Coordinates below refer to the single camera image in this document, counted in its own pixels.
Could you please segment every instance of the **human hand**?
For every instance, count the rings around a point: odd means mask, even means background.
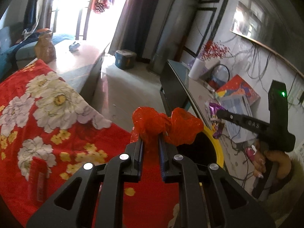
[[[265,168],[265,157],[272,162],[278,162],[279,168],[277,172],[277,179],[282,180],[284,179],[289,172],[291,171],[291,159],[290,157],[282,151],[265,151],[264,155],[260,152],[260,141],[256,140],[255,148],[257,150],[256,154],[254,155],[254,171],[253,175],[255,177],[263,178],[263,173],[266,172]]]

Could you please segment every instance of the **white vase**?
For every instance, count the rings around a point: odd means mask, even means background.
[[[201,76],[204,67],[205,61],[196,58],[188,76],[193,80],[197,80]]]

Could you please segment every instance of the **doorway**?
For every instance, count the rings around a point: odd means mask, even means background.
[[[111,0],[104,12],[98,12],[92,9],[95,0],[54,0],[50,29],[75,40],[111,42],[125,2]]]

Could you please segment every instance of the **red book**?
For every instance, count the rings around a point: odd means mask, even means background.
[[[252,105],[255,101],[257,101],[260,96],[252,89],[252,87],[244,81],[239,75],[234,76],[230,81],[228,81],[225,85],[220,87],[216,93],[219,97],[225,97],[230,95],[246,95],[248,99],[248,104]]]
[[[28,198],[41,206],[46,200],[47,163],[40,158],[33,157],[28,178]]]

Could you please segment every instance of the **person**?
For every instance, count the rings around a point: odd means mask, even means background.
[[[269,159],[279,163],[276,179],[269,191],[269,196],[261,206],[274,219],[276,227],[279,227],[291,213],[294,205],[299,200],[304,190],[304,170],[297,156],[290,157],[282,151],[260,151],[260,142],[256,140],[257,149],[254,155],[255,177],[263,178],[266,172],[265,160]]]

